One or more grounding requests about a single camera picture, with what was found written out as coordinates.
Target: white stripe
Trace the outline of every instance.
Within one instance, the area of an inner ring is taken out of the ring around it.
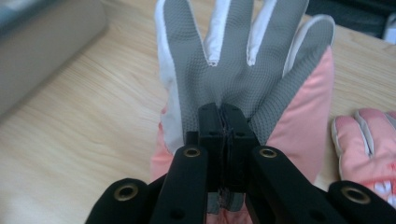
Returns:
[[[232,0],[218,0],[210,19],[209,30],[207,32],[204,47],[206,60],[209,65],[218,65],[221,48],[224,40],[224,32],[228,12]]]
[[[168,149],[175,154],[178,148],[184,146],[184,141],[175,63],[173,61],[166,36],[166,27],[163,15],[164,3],[165,0],[159,0],[155,10],[158,60],[161,68],[160,78],[165,88],[169,91],[167,111],[161,116],[161,121],[163,124],[163,140]]]
[[[256,63],[257,53],[259,52],[265,31],[271,19],[277,0],[267,0],[262,6],[262,10],[257,15],[256,20],[250,30],[247,43],[247,64],[249,66]]]
[[[366,120],[363,119],[361,117],[361,115],[359,114],[359,110],[356,111],[356,113],[355,113],[355,120],[361,126],[361,137],[362,137],[363,142],[364,142],[364,151],[365,151],[367,156],[373,157],[374,154],[375,154],[374,140],[373,140],[373,137],[371,135],[369,126],[368,126]]]

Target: wood grain surface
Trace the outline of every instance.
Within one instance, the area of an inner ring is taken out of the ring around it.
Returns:
[[[0,223],[82,223],[114,181],[149,182],[167,97],[155,1],[102,2],[107,29],[0,119]],[[205,33],[214,1],[192,4]],[[362,107],[396,110],[395,46],[337,27],[333,53],[329,122]],[[338,179],[330,135],[326,153],[323,189]]]

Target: pink glove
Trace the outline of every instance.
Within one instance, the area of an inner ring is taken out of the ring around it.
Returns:
[[[396,111],[364,108],[332,123],[340,176],[375,192],[396,208]]]

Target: gray textured palm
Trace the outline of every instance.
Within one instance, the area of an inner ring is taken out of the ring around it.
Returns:
[[[253,1],[232,1],[220,59],[209,66],[201,38],[185,1],[168,0],[164,20],[177,73],[183,131],[197,130],[197,109],[209,103],[228,103],[242,109],[251,122],[266,118],[270,133],[283,109],[316,66],[327,44],[315,47],[315,60],[282,78],[290,45],[304,14],[306,1],[278,1],[253,66],[247,64],[247,45]],[[265,142],[268,136],[259,136]]]

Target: pink fabric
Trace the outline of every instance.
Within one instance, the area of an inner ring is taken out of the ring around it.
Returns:
[[[311,182],[315,181],[322,164],[333,74],[332,50],[328,47],[318,67],[299,89],[267,142],[268,146],[282,149]],[[173,155],[163,141],[163,126],[160,123],[157,148],[151,158],[151,179],[166,174],[172,159]],[[252,220],[244,205],[239,212],[221,209],[218,215],[207,214],[206,223],[250,224]]]
[[[310,182],[315,181],[323,162],[333,79],[332,50],[328,47],[266,144],[281,149]]]
[[[154,155],[151,157],[151,181],[154,181],[168,173],[168,170],[172,164],[172,160],[173,155],[168,151],[168,148],[163,141],[163,126],[160,123],[158,125],[157,147],[155,149]]]
[[[396,118],[396,113],[389,114]],[[341,176],[363,184],[389,201],[396,197],[396,130],[377,109],[361,109],[357,118],[358,121],[340,116],[334,120],[335,144],[341,150]],[[365,144],[370,141],[373,147]]]
[[[238,212],[230,212],[225,209],[220,209],[218,215],[207,214],[206,224],[252,224],[253,221],[248,214],[248,209],[245,204]]]

